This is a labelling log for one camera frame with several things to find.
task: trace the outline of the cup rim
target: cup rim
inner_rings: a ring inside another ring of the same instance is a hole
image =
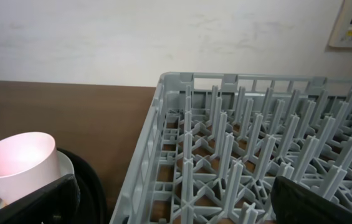
[[[21,133],[21,134],[15,134],[15,135],[13,135],[13,136],[9,136],[9,137],[7,137],[7,138],[4,138],[4,139],[0,140],[0,142],[6,141],[6,140],[8,140],[9,138],[13,138],[13,137],[15,137],[15,136],[26,135],[26,134],[42,134],[42,135],[47,136],[47,137],[49,138],[49,140],[50,140],[50,143],[52,143],[52,146],[50,147],[50,148],[51,148],[51,152],[48,153],[47,156],[44,157],[44,159],[42,159],[39,163],[35,164],[34,166],[32,166],[32,167],[30,167],[30,168],[28,168],[28,169],[26,169],[26,170],[20,171],[20,172],[18,172],[18,173],[15,173],[15,174],[2,175],[2,176],[0,176],[0,179],[7,178],[7,177],[13,177],[13,176],[15,176],[15,175],[19,175],[19,174],[22,174],[22,173],[24,173],[24,172],[27,172],[27,171],[29,171],[29,170],[35,168],[36,166],[40,165],[41,163],[43,163],[49,156],[51,156],[51,154],[52,154],[53,152],[56,151],[57,148],[55,147],[55,139],[54,139],[54,137],[52,137],[50,134],[43,133],[43,132],[40,132],[40,131],[31,131],[31,132],[26,132],[26,133]]]

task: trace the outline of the white wall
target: white wall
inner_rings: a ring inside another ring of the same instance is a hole
[[[155,86],[163,72],[352,77],[341,0],[0,0],[0,80]]]

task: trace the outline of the plastic crate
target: plastic crate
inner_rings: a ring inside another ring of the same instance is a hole
[[[165,73],[111,223],[274,220],[278,175],[352,211],[352,79]]]

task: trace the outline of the pink plastic cup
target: pink plastic cup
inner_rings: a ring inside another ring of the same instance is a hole
[[[0,141],[0,198],[6,203],[60,178],[54,138],[22,133]]]

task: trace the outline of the brown wooden tabletop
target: brown wooden tabletop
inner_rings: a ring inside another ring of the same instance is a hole
[[[115,207],[155,88],[0,82],[0,140],[28,131],[85,159]]]

